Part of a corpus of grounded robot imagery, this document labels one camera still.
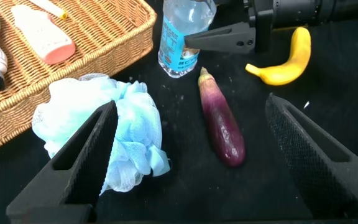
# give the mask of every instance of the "bottle label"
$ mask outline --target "bottle label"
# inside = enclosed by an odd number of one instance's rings
[[[200,50],[185,45],[185,36],[164,16],[159,55],[161,61],[174,71],[181,72],[191,68],[196,62]]]

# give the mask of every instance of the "black cloth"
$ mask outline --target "black cloth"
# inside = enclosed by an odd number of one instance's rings
[[[144,177],[126,194],[105,192],[97,206],[99,220],[312,218],[267,127],[264,105],[274,92],[358,156],[358,20],[309,28],[310,63],[288,85],[268,86],[244,67],[285,62],[292,30],[275,32],[270,51],[264,54],[202,51],[192,72],[173,79],[157,62],[163,1],[147,2],[158,14],[154,49],[114,78],[147,84],[160,111],[162,149],[172,160],[172,170],[161,177]],[[241,19],[232,9],[220,9],[211,28]],[[214,75],[243,133],[246,163],[238,169],[225,167],[208,141],[197,86],[201,66]],[[32,130],[0,148],[0,223],[8,222],[6,206],[48,160],[44,142]]]

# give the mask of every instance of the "woven basket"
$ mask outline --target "woven basket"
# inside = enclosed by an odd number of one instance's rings
[[[0,0],[0,46],[8,58],[0,91],[0,146],[31,127],[35,107],[50,98],[48,85],[65,77],[100,72],[110,76],[149,53],[157,15],[143,0],[51,0],[68,12],[53,21],[76,44],[67,61],[47,65],[14,26],[11,7],[28,0]]]

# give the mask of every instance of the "eggplant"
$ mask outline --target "eggplant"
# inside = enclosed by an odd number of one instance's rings
[[[214,77],[202,68],[198,78],[201,104],[213,147],[220,159],[230,167],[241,165],[246,148],[240,129]]]

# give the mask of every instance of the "yellow banana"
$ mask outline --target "yellow banana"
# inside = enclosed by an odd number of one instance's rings
[[[284,85],[298,78],[309,63],[311,38],[308,29],[298,27],[292,34],[290,58],[282,65],[257,68],[247,64],[246,70],[269,85]]]

